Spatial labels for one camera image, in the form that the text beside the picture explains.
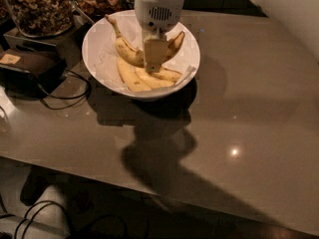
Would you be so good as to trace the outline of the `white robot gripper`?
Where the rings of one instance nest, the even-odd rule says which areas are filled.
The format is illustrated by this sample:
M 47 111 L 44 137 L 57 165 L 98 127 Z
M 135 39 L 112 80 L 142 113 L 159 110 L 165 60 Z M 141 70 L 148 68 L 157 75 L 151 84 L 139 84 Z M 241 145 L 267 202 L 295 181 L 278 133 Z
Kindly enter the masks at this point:
M 144 34 L 165 34 L 179 21 L 184 0 L 135 0 L 135 13 Z M 166 38 L 144 39 L 147 72 L 158 72 L 167 50 Z

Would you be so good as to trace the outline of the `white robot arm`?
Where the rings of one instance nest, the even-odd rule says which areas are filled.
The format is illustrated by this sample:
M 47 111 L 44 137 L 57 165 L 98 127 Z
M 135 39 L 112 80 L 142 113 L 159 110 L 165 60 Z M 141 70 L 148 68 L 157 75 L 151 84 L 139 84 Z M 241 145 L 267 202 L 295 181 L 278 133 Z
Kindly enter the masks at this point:
M 146 7 L 211 11 L 249 16 L 267 16 L 280 22 L 319 60 L 319 0 L 135 0 L 136 10 Z

